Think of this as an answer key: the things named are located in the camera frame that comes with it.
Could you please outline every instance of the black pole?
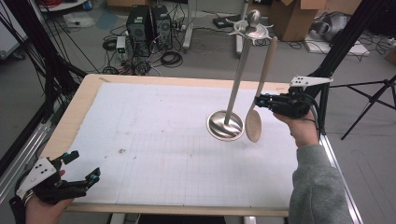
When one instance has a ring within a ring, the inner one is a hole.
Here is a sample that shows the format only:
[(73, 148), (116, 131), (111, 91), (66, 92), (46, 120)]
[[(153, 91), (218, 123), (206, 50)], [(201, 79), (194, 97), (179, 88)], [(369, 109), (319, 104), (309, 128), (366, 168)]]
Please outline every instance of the black pole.
[(35, 55), (35, 53), (31, 54), (29, 47), (21, 41), (15, 29), (9, 25), (5, 19), (0, 18), (0, 22), (5, 25), (27, 51), (35, 69), (46, 79), (44, 87), (46, 99), (13, 145), (1, 158), (0, 176), (3, 175), (15, 156), (18, 155), (37, 124), (49, 118), (53, 113), (53, 103), (56, 98), (59, 97), (60, 94), (70, 95), (77, 90), (78, 84), (73, 79), (70, 72), (75, 73), (79, 77), (85, 77), (87, 75), (87, 73), (78, 69), (73, 64), (68, 63), (59, 55), (28, 0), (4, 0), (3, 2), (7, 5), (9, 11), (26, 33), (30, 42), (35, 46), (38, 55)]
[[(335, 69), (341, 61), (349, 53), (350, 49), (355, 45), (355, 42), (359, 39), (364, 29), (369, 25), (370, 21), (379, 12), (381, 7), (385, 4), (386, 0), (362, 0), (352, 15), (349, 22), (346, 24), (345, 29), (335, 39), (332, 48), (324, 58), (319, 68), (308, 75), (309, 77), (332, 77)], [(320, 131), (322, 134), (326, 134), (324, 131), (324, 122), (326, 116), (326, 107), (329, 98), (329, 85), (317, 85), (307, 87), (304, 93), (316, 98), (322, 91), (320, 96), (320, 107), (318, 111), (318, 122), (320, 122)]]

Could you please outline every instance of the black device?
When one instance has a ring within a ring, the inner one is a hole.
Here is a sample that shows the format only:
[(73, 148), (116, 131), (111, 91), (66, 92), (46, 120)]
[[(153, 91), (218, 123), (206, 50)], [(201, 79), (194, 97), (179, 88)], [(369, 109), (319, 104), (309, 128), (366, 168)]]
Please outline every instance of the black device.
[(298, 119), (309, 112), (315, 99), (305, 94), (303, 88), (291, 87), (288, 93), (261, 94), (255, 97), (254, 103), (258, 107), (266, 107), (274, 113)]
[(154, 6), (151, 8), (151, 14), (158, 49), (171, 49), (172, 21), (168, 10), (165, 6)]
[(219, 29), (226, 28), (226, 27), (233, 27), (233, 23), (229, 22), (229, 21), (239, 21), (240, 18), (241, 18), (240, 15), (215, 18), (215, 19), (213, 19), (213, 24), (215, 24), (216, 27), (218, 27)]
[(146, 5), (132, 6), (126, 28), (134, 55), (148, 57), (150, 55), (149, 46), (153, 39), (149, 7)]
[(49, 204), (87, 195), (88, 189), (100, 179), (99, 167), (86, 175), (85, 180), (68, 182), (61, 179), (62, 164), (67, 164), (78, 156), (77, 151), (72, 151), (70, 154), (64, 153), (53, 161), (50, 161), (49, 158), (39, 159), (32, 169), (18, 179), (15, 196), (9, 200), (16, 224), (26, 223), (25, 204), (32, 193), (42, 202)]

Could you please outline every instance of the floor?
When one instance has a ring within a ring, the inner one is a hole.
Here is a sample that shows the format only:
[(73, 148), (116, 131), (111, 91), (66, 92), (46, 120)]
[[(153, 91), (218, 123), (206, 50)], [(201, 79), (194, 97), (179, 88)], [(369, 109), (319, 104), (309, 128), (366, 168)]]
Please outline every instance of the floor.
[[(69, 33), (78, 46), (100, 68), (105, 64), (103, 37), (113, 28), (126, 22), (126, 14), (95, 7), (88, 12), (96, 24), (91, 28), (73, 29)], [(197, 13), (194, 26), (215, 29), (214, 15)], [(61, 34), (72, 63), (85, 71), (94, 71), (65, 34)], [(332, 85), (391, 79), (396, 67), (385, 61), (384, 53), (376, 51), (377, 44), (362, 40), (370, 50), (361, 61), (347, 56), (334, 74)], [(156, 67), (150, 76), (233, 79), (238, 63), (234, 53), (234, 37), (224, 33), (194, 30), (191, 49), (181, 53), (183, 64), (177, 68)], [(267, 47), (252, 47), (247, 58), (243, 80), (258, 81)], [(306, 76), (318, 68), (325, 55), (308, 53), (304, 45), (280, 42), (276, 59), (267, 81), (289, 82), (293, 75)], [(376, 93), (383, 85), (362, 85), (359, 90)], [(0, 61), (0, 154), (3, 156), (19, 132), (43, 102), (42, 90), (29, 60)], [(380, 98), (393, 105), (390, 89)], [(395, 111), (374, 104), (345, 140), (340, 138), (367, 106), (368, 99), (348, 88), (330, 90), (326, 131), (335, 156), (341, 165), (346, 182), (359, 208), (364, 223), (393, 223), (396, 219), (396, 119)], [(2, 223), (12, 223), (7, 202), (0, 205)], [(61, 223), (106, 223), (108, 214), (66, 213)], [(228, 223), (240, 223), (240, 217), (227, 217)], [(281, 218), (259, 218), (258, 223), (283, 223)]]

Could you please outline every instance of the gray sweater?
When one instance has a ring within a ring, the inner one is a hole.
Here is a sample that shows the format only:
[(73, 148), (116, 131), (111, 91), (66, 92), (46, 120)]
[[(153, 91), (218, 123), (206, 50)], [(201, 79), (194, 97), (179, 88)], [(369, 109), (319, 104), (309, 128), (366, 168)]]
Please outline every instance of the gray sweater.
[(343, 179), (338, 170), (330, 166), (324, 147), (298, 148), (297, 161), (289, 224), (352, 223)]

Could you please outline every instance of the grid paper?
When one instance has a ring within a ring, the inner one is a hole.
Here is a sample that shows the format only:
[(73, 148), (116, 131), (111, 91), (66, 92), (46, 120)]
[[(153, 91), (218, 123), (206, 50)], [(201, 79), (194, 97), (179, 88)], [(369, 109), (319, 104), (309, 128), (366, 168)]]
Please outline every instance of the grid paper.
[[(206, 129), (231, 90), (104, 83), (69, 151), (68, 181), (100, 167), (101, 180), (78, 203), (289, 207), (297, 167), (287, 126), (266, 108), (262, 138), (222, 142)], [(245, 119), (254, 90), (239, 90), (233, 112)]]

